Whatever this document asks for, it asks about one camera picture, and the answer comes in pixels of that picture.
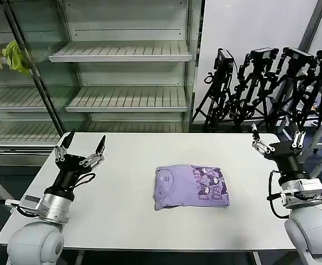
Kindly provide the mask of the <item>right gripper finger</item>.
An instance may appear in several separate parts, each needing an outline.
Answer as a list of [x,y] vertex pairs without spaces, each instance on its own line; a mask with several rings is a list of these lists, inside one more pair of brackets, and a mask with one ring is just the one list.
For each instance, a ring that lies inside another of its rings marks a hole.
[[291,122],[291,127],[294,130],[291,148],[292,149],[302,149],[303,144],[304,144],[304,139],[305,139],[306,132],[302,131],[302,130],[299,130],[298,125],[297,125],[296,122],[292,121]]
[[274,153],[275,148],[266,144],[264,141],[261,140],[255,123],[251,125],[251,128],[252,128],[252,137],[253,137],[252,147],[263,156]]

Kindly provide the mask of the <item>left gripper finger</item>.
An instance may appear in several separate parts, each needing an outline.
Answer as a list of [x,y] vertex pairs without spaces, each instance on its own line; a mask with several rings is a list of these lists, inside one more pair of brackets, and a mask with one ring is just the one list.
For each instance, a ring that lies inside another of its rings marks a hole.
[[90,167],[95,168],[97,167],[101,162],[104,161],[104,149],[105,149],[105,140],[106,136],[104,135],[99,142],[95,152],[91,155],[89,155],[87,158],[79,162],[80,166],[83,167]]
[[70,147],[73,137],[75,135],[75,130],[72,130],[66,137],[64,137],[60,145],[54,147],[55,161],[63,162],[65,160],[65,155],[67,154],[67,149]]

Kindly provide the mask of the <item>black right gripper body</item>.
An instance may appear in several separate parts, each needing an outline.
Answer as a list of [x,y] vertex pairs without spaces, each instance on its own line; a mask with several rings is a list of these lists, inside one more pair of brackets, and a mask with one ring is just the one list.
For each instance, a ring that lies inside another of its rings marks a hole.
[[281,173],[279,181],[296,181],[306,179],[307,174],[298,162],[302,149],[294,149],[291,141],[282,141],[269,144],[275,150],[265,153],[264,158],[275,161]]

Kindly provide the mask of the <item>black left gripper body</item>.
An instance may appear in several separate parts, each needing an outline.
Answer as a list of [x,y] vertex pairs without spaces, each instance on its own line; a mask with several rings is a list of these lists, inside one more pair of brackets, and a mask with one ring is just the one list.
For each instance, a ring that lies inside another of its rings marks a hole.
[[63,162],[55,162],[60,171],[53,185],[45,189],[45,194],[74,198],[73,190],[76,187],[95,178],[92,168],[79,165],[79,162],[84,159],[85,157],[82,156],[66,154]]

